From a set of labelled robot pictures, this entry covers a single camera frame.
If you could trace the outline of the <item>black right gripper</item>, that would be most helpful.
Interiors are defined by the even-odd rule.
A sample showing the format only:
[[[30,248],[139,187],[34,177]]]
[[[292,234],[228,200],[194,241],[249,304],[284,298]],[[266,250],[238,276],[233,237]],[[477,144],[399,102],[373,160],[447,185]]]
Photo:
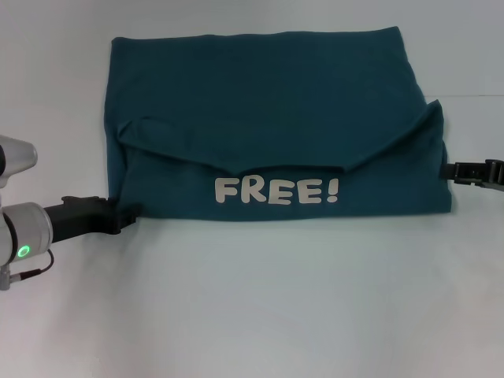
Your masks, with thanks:
[[[456,184],[482,186],[504,191],[504,161],[487,159],[485,163],[456,162],[440,170],[440,178]]]

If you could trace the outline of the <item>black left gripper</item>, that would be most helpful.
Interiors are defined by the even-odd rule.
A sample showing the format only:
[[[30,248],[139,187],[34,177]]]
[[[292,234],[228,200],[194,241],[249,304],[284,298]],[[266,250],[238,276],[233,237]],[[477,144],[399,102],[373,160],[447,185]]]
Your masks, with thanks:
[[[139,217],[139,205],[117,206],[109,199],[66,196],[62,204],[44,207],[52,225],[52,243],[77,236],[102,233],[117,235],[134,224]]]

